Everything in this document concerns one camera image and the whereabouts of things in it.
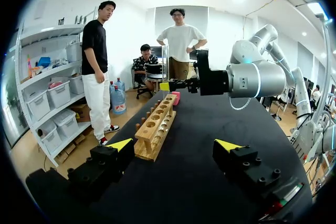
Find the yellow object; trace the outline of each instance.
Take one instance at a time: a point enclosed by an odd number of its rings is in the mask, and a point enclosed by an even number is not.
[[[131,140],[133,139],[129,138],[129,139],[126,139],[126,140],[123,140],[123,141],[120,141],[114,144],[105,145],[105,147],[113,147],[113,148],[118,149],[118,152],[120,152],[121,149],[123,149],[124,146],[127,145]]]
[[[169,83],[168,82],[160,83],[160,89],[163,90],[163,91],[170,91],[169,90]]]
[[[232,144],[232,143],[229,143],[229,142],[225,142],[225,141],[219,140],[219,139],[215,139],[215,141],[217,141],[228,152],[230,152],[231,150],[233,150],[235,148],[242,148],[243,147],[243,146]]]

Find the sneaker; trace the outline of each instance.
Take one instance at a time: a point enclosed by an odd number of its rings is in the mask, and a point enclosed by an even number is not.
[[[101,145],[106,145],[108,141],[107,141],[106,137],[103,137],[102,139],[98,140],[98,142]]]
[[[109,133],[109,132],[116,132],[120,129],[119,126],[117,125],[111,125],[110,128],[107,131],[104,131],[104,133]]]

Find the white pants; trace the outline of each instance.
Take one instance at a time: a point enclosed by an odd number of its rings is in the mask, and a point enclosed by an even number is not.
[[[108,73],[104,73],[105,81],[98,83],[95,74],[82,76],[86,102],[90,108],[90,119],[96,139],[104,137],[104,130],[111,126],[110,120],[110,82]]]

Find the man in white t-shirt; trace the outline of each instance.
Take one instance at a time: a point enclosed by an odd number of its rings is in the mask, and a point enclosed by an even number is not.
[[[207,43],[205,36],[196,28],[184,23],[184,9],[172,9],[170,15],[175,21],[174,26],[166,28],[157,38],[164,46],[164,39],[169,44],[169,78],[185,80],[189,71],[189,53]],[[189,47],[193,39],[198,43]]]
[[[310,107],[312,109],[315,110],[317,108],[317,103],[319,102],[320,97],[321,97],[320,86],[316,85],[316,88],[314,89],[310,97],[311,98]]]

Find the pink block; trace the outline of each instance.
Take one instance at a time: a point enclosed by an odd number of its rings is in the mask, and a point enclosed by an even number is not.
[[[178,105],[178,103],[180,101],[180,93],[173,91],[172,94],[174,94],[174,95],[177,96],[176,99],[175,99],[175,101],[174,101],[174,103],[173,103],[173,105]]]

